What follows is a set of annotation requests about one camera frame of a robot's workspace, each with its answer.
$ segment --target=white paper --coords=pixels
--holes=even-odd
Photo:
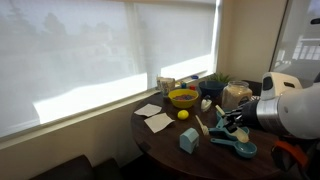
[[[157,114],[144,120],[154,133],[161,131],[173,121],[166,113]]]
[[[153,116],[161,111],[160,106],[156,106],[153,104],[147,104],[144,107],[136,110],[134,113],[138,115],[145,115],[147,117]]]

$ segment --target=dark wooden table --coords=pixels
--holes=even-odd
[[[195,115],[199,116],[204,125],[215,127],[215,104],[219,104],[219,100],[204,113],[200,109],[201,100],[199,98],[194,106],[187,109],[190,116],[186,120],[178,120],[177,113],[180,109],[174,107],[168,99],[163,99],[160,94],[143,100],[135,110],[146,104],[158,105],[162,107],[160,113],[165,112],[175,121],[165,129],[153,133],[144,122],[147,117],[133,113],[132,133],[139,148],[162,167],[189,179],[269,179],[280,174],[281,171],[274,165],[270,155],[277,139],[272,134],[250,129],[250,141],[258,148],[252,159],[240,157],[231,146],[210,143],[210,138],[215,136],[203,135]],[[199,133],[200,142],[199,147],[189,154],[180,148],[179,137],[191,127]]]

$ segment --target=wall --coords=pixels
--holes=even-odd
[[[286,0],[225,0],[218,71],[261,82],[269,71]]]
[[[218,71],[260,81],[268,71],[285,0],[225,0]],[[123,166],[141,152],[130,117],[139,101],[0,150],[0,179],[27,179],[79,154],[93,165],[114,157]]]

